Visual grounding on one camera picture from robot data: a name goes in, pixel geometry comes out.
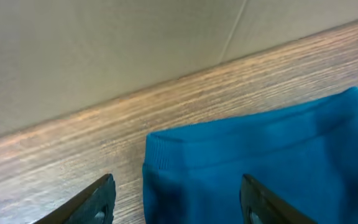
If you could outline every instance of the folded blue garment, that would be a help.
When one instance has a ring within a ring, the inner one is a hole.
[[[358,89],[149,134],[146,222],[243,223],[243,174],[318,223],[358,223]]]

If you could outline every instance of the wooden surface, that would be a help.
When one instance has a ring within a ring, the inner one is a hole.
[[[114,223],[143,223],[145,135],[358,85],[358,22],[0,139],[0,223],[33,222],[111,172]]]

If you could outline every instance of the beige panel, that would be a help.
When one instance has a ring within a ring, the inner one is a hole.
[[[358,19],[358,0],[247,0],[231,60]]]
[[[0,134],[219,63],[243,0],[0,0]]]

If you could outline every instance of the clothing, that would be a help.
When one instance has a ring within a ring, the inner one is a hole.
[[[243,174],[318,223],[358,223],[358,89],[150,133],[146,222],[243,223]]]

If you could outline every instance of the blue garment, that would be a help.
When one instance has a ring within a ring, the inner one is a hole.
[[[243,174],[318,223],[358,223],[358,89],[149,134],[146,222],[243,223]]]

